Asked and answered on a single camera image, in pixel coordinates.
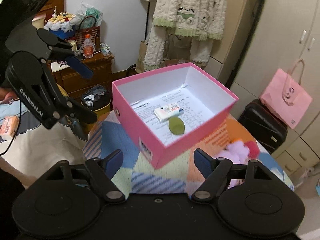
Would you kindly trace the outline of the person's left hand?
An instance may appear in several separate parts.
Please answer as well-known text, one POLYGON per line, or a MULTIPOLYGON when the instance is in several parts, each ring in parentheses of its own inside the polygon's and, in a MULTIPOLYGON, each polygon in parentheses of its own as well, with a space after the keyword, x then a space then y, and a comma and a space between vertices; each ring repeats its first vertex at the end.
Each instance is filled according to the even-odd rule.
POLYGON ((18 97, 11 88, 0 88, 1 105, 12 104, 18 97))

